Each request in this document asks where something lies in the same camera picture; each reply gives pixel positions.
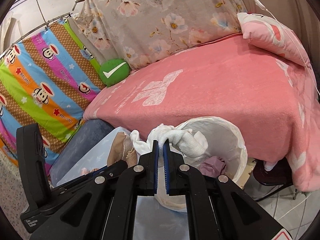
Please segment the cable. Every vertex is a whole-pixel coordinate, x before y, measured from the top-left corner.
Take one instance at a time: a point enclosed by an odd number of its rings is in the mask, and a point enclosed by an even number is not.
[[[280,218],[278,219],[278,222],[279,222],[279,220],[280,220],[281,218],[283,218],[284,216],[286,216],[289,212],[291,212],[292,210],[294,210],[297,206],[299,206],[300,204],[302,204],[303,202],[305,202],[305,201],[307,200],[307,198],[310,197],[311,193],[310,193],[304,200],[302,200],[298,205],[296,205],[295,207],[293,207],[292,209],[290,209],[286,214],[284,214],[282,217],[280,217]]]
[[[308,73],[309,73],[309,75],[310,75],[310,77],[311,77],[311,80],[312,80],[312,82],[313,82],[313,84],[314,84],[314,86],[315,86],[315,88],[316,88],[316,90],[317,90],[317,92],[318,92],[318,95],[320,96],[320,92],[319,92],[319,90],[318,90],[318,88],[317,88],[317,85],[316,85],[315,81],[314,81],[313,78],[312,78],[312,75],[311,75],[311,73],[310,73],[310,70],[309,70],[309,68],[308,68],[308,66],[307,66],[307,64],[306,64],[306,62],[305,62],[305,60],[304,60],[304,58],[303,58],[303,56],[302,56],[302,54],[301,54],[298,46],[297,46],[297,44],[293,41],[293,39],[292,39],[291,36],[287,33],[287,31],[282,27],[282,24],[276,19],[276,17],[263,5],[263,3],[261,3],[259,0],[254,0],[254,2],[255,2],[255,4],[256,4],[261,10],[267,11],[268,13],[270,13],[270,15],[279,23],[279,25],[280,25],[280,27],[282,28],[282,30],[289,36],[290,40],[292,41],[292,43],[295,45],[296,49],[298,50],[298,52],[299,52],[299,54],[300,54],[300,56],[301,56],[301,58],[302,58],[302,60],[303,60],[303,63],[304,63],[305,67],[306,67],[307,70],[308,70]]]

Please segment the warning label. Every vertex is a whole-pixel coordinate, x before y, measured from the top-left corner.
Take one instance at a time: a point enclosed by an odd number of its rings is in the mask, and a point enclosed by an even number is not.
[[[283,228],[272,240],[292,240],[292,238],[287,230]]]

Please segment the checkmark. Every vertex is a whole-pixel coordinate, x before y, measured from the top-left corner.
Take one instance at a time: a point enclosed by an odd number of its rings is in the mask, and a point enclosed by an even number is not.
[[[110,72],[104,72],[104,75],[106,76],[106,78],[111,77],[111,75],[116,72],[121,66],[123,66],[124,64],[126,64],[126,62],[121,63],[120,65],[116,66],[114,69],[112,69]]]

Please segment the trash bin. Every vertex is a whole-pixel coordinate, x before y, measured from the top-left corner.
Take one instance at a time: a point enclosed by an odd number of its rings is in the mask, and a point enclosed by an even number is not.
[[[199,169],[204,160],[212,156],[221,157],[226,163],[225,175],[237,183],[248,160],[244,139],[238,127],[225,119],[211,116],[190,119],[178,125],[176,129],[192,129],[192,135],[200,131],[208,142],[208,148],[204,155],[195,159],[183,155],[186,164]],[[164,168],[159,168],[158,173],[156,199],[166,208],[178,212],[187,212],[184,196],[169,196],[166,194]]]

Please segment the blue cushion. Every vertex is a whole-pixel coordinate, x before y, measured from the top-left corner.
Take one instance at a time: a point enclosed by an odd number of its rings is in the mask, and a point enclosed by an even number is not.
[[[63,176],[112,130],[114,127],[101,119],[85,122],[50,169],[52,185],[56,186]]]

